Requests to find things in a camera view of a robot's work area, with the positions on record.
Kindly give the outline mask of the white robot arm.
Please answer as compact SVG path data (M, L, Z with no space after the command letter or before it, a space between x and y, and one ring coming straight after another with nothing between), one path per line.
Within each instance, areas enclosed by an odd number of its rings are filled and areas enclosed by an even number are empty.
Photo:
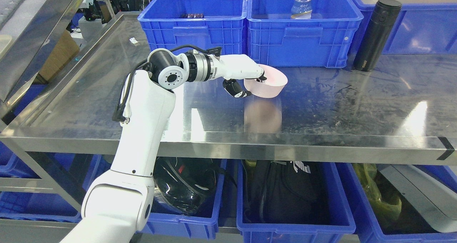
M173 89L213 79L220 66L220 47L190 48L179 55L155 49L126 76L112 117L122 127L114 160L88 188L82 220L62 243L128 243L146 226L155 196L186 215L213 196L218 177L214 162L157 157L176 105Z

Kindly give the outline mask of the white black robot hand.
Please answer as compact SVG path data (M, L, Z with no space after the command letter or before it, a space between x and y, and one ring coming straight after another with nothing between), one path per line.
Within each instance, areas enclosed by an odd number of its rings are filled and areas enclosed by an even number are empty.
M222 55L212 61L209 80L223 78L223 88L234 98L252 95L241 87L238 80L248 79L263 83L267 79L264 69L245 54Z

